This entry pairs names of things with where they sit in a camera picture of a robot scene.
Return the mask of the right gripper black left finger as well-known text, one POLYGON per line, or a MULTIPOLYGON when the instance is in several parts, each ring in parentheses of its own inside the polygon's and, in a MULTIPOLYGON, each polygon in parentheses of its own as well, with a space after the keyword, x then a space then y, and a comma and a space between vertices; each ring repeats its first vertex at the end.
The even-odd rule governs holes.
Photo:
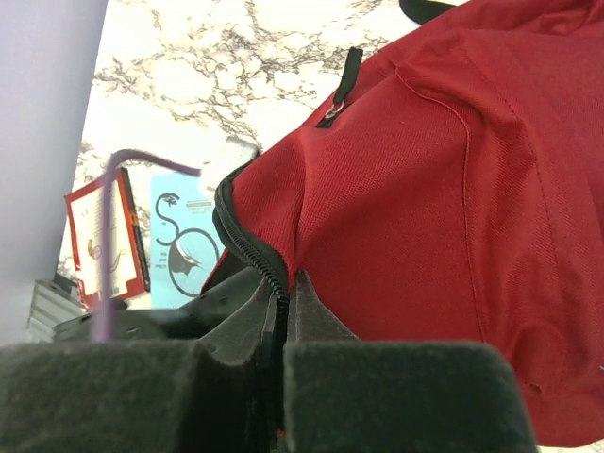
POLYGON ((270 286, 198 340, 16 344, 1 351, 5 452, 268 452, 270 286))

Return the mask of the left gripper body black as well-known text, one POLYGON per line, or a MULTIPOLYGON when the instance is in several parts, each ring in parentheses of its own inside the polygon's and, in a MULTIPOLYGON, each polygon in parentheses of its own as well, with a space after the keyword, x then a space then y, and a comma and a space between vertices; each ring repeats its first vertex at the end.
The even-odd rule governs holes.
POLYGON ((56 342, 91 340, 193 340, 241 343, 257 335, 260 316, 246 303, 262 283, 245 268, 177 309, 131 310, 116 300, 112 310, 89 313, 55 327, 56 342))

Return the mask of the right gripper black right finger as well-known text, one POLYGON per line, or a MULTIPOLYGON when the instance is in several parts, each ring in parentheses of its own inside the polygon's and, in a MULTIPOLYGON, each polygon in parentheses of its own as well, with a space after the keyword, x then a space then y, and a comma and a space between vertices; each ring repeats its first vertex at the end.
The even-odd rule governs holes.
POLYGON ((470 342, 364 342, 299 272, 284 347, 291 452, 533 452, 509 364, 470 342))

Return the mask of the light blue book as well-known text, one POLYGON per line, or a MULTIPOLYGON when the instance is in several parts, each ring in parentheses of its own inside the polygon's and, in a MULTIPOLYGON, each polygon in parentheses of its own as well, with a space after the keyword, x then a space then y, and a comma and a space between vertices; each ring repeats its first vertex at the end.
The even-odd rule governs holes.
POLYGON ((154 309, 197 297, 224 247, 212 222, 213 199, 198 179, 172 173, 151 179, 150 294, 154 309))

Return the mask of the red backpack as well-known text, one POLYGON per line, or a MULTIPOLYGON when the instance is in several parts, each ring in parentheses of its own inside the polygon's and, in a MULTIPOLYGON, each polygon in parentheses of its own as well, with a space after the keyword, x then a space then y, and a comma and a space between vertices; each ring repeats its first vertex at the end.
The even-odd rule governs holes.
POLYGON ((404 1, 413 32, 215 193, 225 252, 364 340, 474 340, 541 445, 603 437, 603 5, 404 1))

